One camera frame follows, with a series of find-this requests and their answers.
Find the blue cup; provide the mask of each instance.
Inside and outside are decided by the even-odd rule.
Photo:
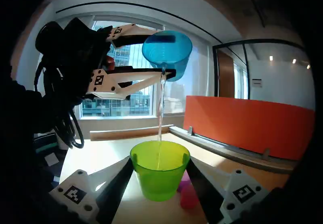
[[[176,76],[167,81],[179,80],[185,72],[192,42],[177,31],[160,31],[149,36],[143,44],[143,56],[153,68],[176,69]]]

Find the sign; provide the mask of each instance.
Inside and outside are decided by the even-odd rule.
[[[262,80],[260,79],[252,79],[252,87],[262,87]]]

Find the water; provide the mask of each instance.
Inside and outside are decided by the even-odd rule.
[[[159,151],[158,151],[157,170],[159,170],[159,162],[160,162],[160,146],[161,146],[161,140],[162,140],[162,124],[163,124],[163,116],[164,116],[165,83],[166,83],[166,74],[165,74],[165,69],[163,69],[163,73],[160,76],[159,129],[158,129],[158,139],[157,139],[159,141]]]

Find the desk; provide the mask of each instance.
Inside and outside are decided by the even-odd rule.
[[[88,174],[104,169],[127,157],[130,154],[131,148],[136,144],[156,139],[156,136],[146,136],[109,141],[85,140],[84,148],[68,150],[63,164],[60,183],[78,169],[82,169]],[[275,174],[233,162],[189,143],[171,133],[163,134],[162,139],[185,146],[191,156],[222,171],[231,173],[235,169],[242,169],[269,191],[275,187],[282,187],[289,177],[287,174]],[[136,174],[133,172],[115,214],[113,224],[207,223],[200,206],[192,211],[185,211],[180,207],[179,202],[180,195],[178,193],[165,202],[153,202],[145,199],[138,184]]]

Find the green cup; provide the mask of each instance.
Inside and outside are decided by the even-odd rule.
[[[174,142],[149,141],[134,146],[130,158],[143,195],[152,201],[166,201],[175,195],[190,154]]]

